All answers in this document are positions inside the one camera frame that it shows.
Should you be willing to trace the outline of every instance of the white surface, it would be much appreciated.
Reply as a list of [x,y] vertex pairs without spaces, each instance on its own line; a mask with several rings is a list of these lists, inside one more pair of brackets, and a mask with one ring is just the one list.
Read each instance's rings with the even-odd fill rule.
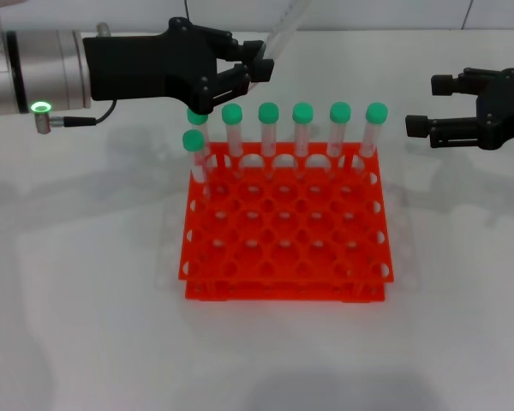
[[467,28],[514,28],[514,0],[475,0]]
[[[289,0],[188,0],[195,23],[226,30],[268,31]],[[303,26],[313,29],[460,28],[469,0],[314,0]],[[163,30],[185,15],[182,0],[29,0],[3,11],[13,28],[73,27]]]
[[[183,299],[177,101],[47,136],[0,118],[0,410],[514,410],[514,141],[433,151],[403,125],[474,114],[472,97],[431,97],[431,75],[507,64],[514,32],[300,33],[238,100],[253,140],[263,101],[280,106],[279,140],[300,100],[320,140],[332,102],[352,104],[347,140],[370,102],[389,105],[396,282],[376,305]],[[224,140],[219,111],[210,129]]]

